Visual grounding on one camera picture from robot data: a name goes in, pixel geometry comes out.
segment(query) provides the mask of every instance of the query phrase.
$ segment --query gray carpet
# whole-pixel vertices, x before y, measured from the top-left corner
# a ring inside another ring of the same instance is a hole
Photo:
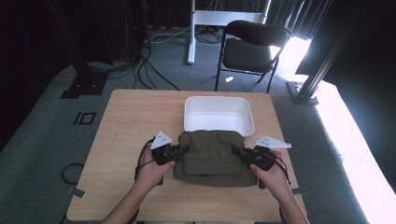
[[[152,44],[149,61],[183,91],[213,91],[219,44],[197,42],[194,65],[186,64],[187,48],[185,38]],[[281,61],[270,94],[285,140],[292,143],[290,157],[299,185],[309,190],[304,196],[308,219],[311,223],[366,223],[317,110],[295,105],[290,98],[286,80],[293,78],[299,60],[296,57],[293,65]],[[145,70],[144,66],[142,78],[149,84]],[[102,95],[81,95],[76,100],[60,99],[76,75],[72,66],[52,80],[0,154],[0,223],[71,223],[63,221],[72,196],[61,172],[87,159],[113,90],[145,89],[134,72],[126,73],[110,74]],[[152,69],[148,73],[159,90],[174,90]],[[220,91],[265,92],[268,77],[256,84],[257,77],[230,76],[233,81],[221,83]],[[75,124],[78,113],[95,113],[93,123]],[[79,173],[76,169],[70,175]]]

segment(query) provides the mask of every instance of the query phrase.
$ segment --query folded cloth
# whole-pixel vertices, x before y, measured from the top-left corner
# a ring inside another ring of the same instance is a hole
[[[233,154],[232,148],[243,148],[244,141],[245,138],[234,131],[182,133],[178,142],[187,153],[175,164],[174,178],[216,187],[257,185],[257,176]]]

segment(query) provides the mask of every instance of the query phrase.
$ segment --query sunlight on floor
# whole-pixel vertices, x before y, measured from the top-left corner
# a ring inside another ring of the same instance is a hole
[[[350,186],[370,223],[393,220],[396,196],[378,167],[361,131],[334,85],[322,81],[316,106],[337,149]]]
[[[281,54],[282,64],[297,67],[308,51],[311,40],[304,40],[298,37],[293,37]]]

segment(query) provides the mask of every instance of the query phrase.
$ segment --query forearm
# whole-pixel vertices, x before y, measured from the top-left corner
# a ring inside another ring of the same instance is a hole
[[[309,223],[291,191],[283,194],[277,199],[277,201],[279,202],[283,217],[286,219],[288,224]]]
[[[114,207],[114,209],[101,222],[107,223],[128,223],[139,209],[147,192],[137,186],[132,186],[122,200]]]

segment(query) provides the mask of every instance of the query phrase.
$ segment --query chair leg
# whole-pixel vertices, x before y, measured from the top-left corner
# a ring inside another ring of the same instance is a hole
[[[267,86],[267,91],[266,91],[266,93],[270,93],[271,84],[272,84],[272,81],[274,80],[274,74],[275,74],[275,69],[273,70],[273,72],[272,72],[272,74],[271,74],[271,77],[270,77],[270,80],[269,80],[269,82],[268,82],[268,86]]]
[[[218,74],[216,75],[216,86],[215,86],[215,91],[218,91],[219,87],[219,78],[220,78],[220,69],[218,69]]]
[[[262,73],[262,76],[261,76],[260,79],[257,81],[257,83],[262,82],[262,79],[265,77],[265,75],[266,75],[267,73],[268,73],[268,72]]]

